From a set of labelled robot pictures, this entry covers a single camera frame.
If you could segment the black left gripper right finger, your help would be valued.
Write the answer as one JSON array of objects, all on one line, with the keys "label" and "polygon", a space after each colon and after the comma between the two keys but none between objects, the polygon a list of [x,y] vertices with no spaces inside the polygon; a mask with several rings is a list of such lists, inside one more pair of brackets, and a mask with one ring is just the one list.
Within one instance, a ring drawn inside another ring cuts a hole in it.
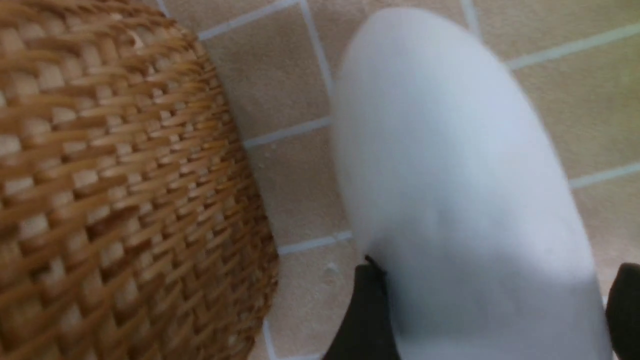
[{"label": "black left gripper right finger", "polygon": [[640,265],[623,263],[605,309],[612,349],[619,360],[640,358]]}]

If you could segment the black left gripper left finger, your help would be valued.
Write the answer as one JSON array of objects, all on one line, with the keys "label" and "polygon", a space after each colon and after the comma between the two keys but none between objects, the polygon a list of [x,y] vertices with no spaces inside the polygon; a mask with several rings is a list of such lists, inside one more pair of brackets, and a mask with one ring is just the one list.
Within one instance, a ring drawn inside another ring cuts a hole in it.
[{"label": "black left gripper left finger", "polygon": [[350,303],[324,360],[399,360],[387,272],[370,256],[355,268]]}]

